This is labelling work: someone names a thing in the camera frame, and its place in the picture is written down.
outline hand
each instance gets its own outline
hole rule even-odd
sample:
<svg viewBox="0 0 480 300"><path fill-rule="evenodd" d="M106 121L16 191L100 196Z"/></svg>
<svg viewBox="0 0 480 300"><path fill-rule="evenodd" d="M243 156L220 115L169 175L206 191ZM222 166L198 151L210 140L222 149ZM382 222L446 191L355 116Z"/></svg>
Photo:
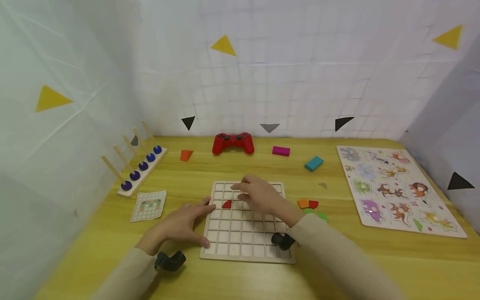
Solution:
<svg viewBox="0 0 480 300"><path fill-rule="evenodd" d="M193 231L194 221L215 209L215 205L207 205L208 202L210 202L210 196L197 204L186 203L179 209L174 210L158 224L149 228L136 248L149 255L155 255L165 240L190 241L209 248L210 241Z"/></svg>
<svg viewBox="0 0 480 300"><path fill-rule="evenodd" d="M258 176L245 175L241 183L236 183L231 188L244 192L238 195L238 199L248 203L253 210L272 214L289 227L294 226L303 217L303 213L298 208L280 196L270 183Z"/></svg>

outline red tangram piece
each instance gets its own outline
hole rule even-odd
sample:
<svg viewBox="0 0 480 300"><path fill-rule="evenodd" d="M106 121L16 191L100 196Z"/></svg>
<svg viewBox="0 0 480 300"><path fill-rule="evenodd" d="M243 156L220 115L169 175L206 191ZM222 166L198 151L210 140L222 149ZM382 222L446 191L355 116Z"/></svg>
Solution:
<svg viewBox="0 0 480 300"><path fill-rule="evenodd" d="M222 208L232 208L232 201L227 200L225 203L223 203Z"/></svg>
<svg viewBox="0 0 480 300"><path fill-rule="evenodd" d="M309 200L309 201L308 201L308 206L309 206L311 209L315 209L315 208L317 208L317 206L318 206L318 201Z"/></svg>

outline red game controller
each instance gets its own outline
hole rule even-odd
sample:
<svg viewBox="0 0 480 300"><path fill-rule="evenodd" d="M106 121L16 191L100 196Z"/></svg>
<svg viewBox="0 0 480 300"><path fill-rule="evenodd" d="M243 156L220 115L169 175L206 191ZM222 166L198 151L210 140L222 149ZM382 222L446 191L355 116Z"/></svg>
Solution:
<svg viewBox="0 0 480 300"><path fill-rule="evenodd" d="M212 152L215 155L219 155L223 149L232 146L243 147L248 154L252 154L255 151L252 136L249 133L226 134L222 132L215 136Z"/></svg>

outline purple puzzle piece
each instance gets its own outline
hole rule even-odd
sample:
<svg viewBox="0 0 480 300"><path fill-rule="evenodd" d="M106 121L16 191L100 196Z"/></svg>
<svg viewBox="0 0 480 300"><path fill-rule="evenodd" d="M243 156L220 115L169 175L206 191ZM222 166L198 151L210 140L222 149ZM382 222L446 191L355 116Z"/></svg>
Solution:
<svg viewBox="0 0 480 300"><path fill-rule="evenodd" d="M382 212L378 203L373 199L360 199L363 211L368 214L375 222L380 223L383 220Z"/></svg>

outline yellow triangle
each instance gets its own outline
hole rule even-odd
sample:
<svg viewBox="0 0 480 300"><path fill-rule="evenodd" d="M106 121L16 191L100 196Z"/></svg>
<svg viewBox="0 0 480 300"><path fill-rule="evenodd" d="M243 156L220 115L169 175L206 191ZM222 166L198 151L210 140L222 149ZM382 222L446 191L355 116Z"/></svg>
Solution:
<svg viewBox="0 0 480 300"><path fill-rule="evenodd" d="M38 102L36 103L35 112L59 107L69 103L72 103L70 99L44 85L42 87L42 90L40 91L40 96L38 97Z"/></svg>
<svg viewBox="0 0 480 300"><path fill-rule="evenodd" d="M458 50L458 40L460 39L460 32L462 31L462 25L455 27L452 30L445 32L434 38L432 41L444 45L445 47Z"/></svg>
<svg viewBox="0 0 480 300"><path fill-rule="evenodd" d="M235 51L233 50L232 44L228 40L228 37L222 36L216 43L214 43L211 47L213 50L217 50L223 53L227 53L233 56L237 56Z"/></svg>

